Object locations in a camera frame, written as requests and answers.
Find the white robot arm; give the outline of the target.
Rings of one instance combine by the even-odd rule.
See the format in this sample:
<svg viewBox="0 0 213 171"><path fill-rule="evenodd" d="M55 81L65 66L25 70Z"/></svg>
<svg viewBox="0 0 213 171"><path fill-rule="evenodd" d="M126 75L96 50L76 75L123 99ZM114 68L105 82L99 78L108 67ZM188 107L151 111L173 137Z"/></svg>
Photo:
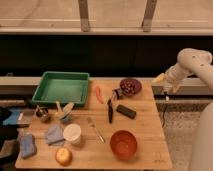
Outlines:
<svg viewBox="0 0 213 171"><path fill-rule="evenodd" d="M191 75L196 75L213 91L213 55L206 50L182 49L177 55L177 63L153 79L162 82L165 95L170 90L176 92L180 83ZM213 102L202 111L197 126L188 171L213 171Z"/></svg>

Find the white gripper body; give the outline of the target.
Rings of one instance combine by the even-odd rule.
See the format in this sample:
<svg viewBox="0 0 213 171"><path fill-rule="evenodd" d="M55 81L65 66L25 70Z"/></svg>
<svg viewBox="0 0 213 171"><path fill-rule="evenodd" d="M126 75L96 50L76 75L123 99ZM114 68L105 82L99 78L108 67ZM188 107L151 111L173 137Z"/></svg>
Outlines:
<svg viewBox="0 0 213 171"><path fill-rule="evenodd" d="M172 87L174 85L177 85L182 82L184 79L184 72L183 69L179 65L171 66L166 72L165 72L165 80L163 84L163 90L166 93L173 93Z"/></svg>

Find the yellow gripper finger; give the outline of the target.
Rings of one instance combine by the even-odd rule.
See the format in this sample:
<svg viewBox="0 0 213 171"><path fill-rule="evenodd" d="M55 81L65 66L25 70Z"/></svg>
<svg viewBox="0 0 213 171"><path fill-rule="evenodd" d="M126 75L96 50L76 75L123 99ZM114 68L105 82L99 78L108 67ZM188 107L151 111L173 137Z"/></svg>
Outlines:
<svg viewBox="0 0 213 171"><path fill-rule="evenodd" d="M179 90L179 88L180 88L180 85L179 85L179 84L174 85L174 86L172 87L172 92L173 92L173 93L176 93L176 92Z"/></svg>
<svg viewBox="0 0 213 171"><path fill-rule="evenodd" d="M153 80L152 80L152 83L158 83L158 82L162 82L165 80L165 73L161 73L159 74L157 77L155 77Z"/></svg>

